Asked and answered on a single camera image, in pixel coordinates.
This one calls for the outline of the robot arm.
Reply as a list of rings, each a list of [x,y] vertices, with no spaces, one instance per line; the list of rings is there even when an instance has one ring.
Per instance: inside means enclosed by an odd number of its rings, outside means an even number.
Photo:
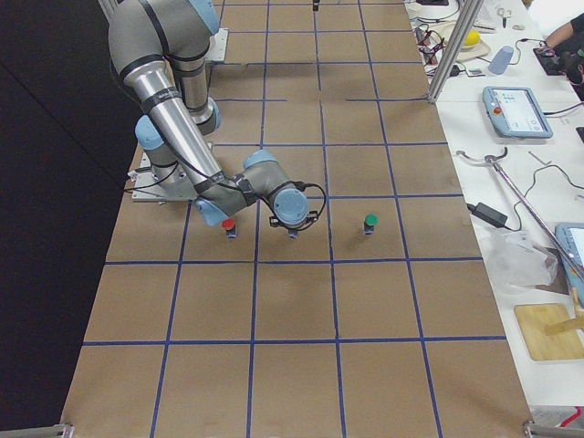
[[[123,1],[109,21],[109,53],[121,83],[133,90],[150,133],[150,158],[183,169],[195,206],[210,226],[261,200],[270,224],[301,230],[318,220],[306,186],[292,181],[269,151],[255,151],[242,172],[228,176],[205,135],[220,125],[208,94],[204,57],[220,29],[210,1]]]

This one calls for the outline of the person's forearm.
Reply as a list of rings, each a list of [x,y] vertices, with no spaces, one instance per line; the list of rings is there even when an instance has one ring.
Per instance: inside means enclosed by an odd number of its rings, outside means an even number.
[[[584,27],[584,14],[572,18],[566,24],[560,26],[549,34],[546,38],[547,47],[556,47],[559,44],[567,41],[577,33],[581,33]]]

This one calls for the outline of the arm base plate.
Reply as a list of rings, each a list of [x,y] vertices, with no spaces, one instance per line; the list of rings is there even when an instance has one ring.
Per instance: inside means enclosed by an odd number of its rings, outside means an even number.
[[[210,38],[209,50],[205,55],[205,61],[222,64],[225,61],[229,30],[221,27],[219,31]]]
[[[132,174],[135,202],[179,202],[197,197],[189,173],[162,138],[141,138],[142,169]]]

